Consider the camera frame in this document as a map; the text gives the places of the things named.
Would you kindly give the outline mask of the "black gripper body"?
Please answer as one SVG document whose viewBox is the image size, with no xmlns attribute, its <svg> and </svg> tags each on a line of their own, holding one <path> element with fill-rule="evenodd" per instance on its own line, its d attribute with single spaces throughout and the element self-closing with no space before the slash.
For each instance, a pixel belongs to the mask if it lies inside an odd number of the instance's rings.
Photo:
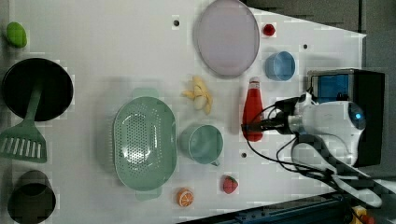
<svg viewBox="0 0 396 224">
<path fill-rule="evenodd" d="M 265 119 L 262 124 L 262 131 L 272 131 L 276 130 L 280 134 L 293 134 L 290 129 L 288 117 L 294 114 L 294 109 L 298 103 L 299 98 L 293 97 L 285 100 L 280 100 L 275 102 L 275 109 L 279 112 L 274 118 Z"/>
</svg>

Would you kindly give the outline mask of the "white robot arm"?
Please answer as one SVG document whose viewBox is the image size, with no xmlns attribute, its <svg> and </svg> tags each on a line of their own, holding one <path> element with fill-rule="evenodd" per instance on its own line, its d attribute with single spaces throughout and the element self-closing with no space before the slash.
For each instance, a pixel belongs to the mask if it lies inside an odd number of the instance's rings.
<svg viewBox="0 0 396 224">
<path fill-rule="evenodd" d="M 366 128 L 361 108 L 350 101 L 319 104 L 305 93 L 275 102 L 274 117 L 264 118 L 256 112 L 243 122 L 246 134 L 275 130 L 292 134 L 291 160 L 274 161 L 284 169 L 316 179 L 370 208 L 379 208 L 384 198 L 395 191 L 354 167 L 358 147 Z"/>
</svg>

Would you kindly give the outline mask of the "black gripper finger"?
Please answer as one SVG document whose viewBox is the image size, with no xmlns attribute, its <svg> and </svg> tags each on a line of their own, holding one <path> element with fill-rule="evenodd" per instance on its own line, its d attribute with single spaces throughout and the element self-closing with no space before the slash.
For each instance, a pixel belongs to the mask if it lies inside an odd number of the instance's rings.
<svg viewBox="0 0 396 224">
<path fill-rule="evenodd" d="M 265 128 L 260 123 L 242 124 L 241 128 L 246 132 L 264 132 Z"/>
</svg>

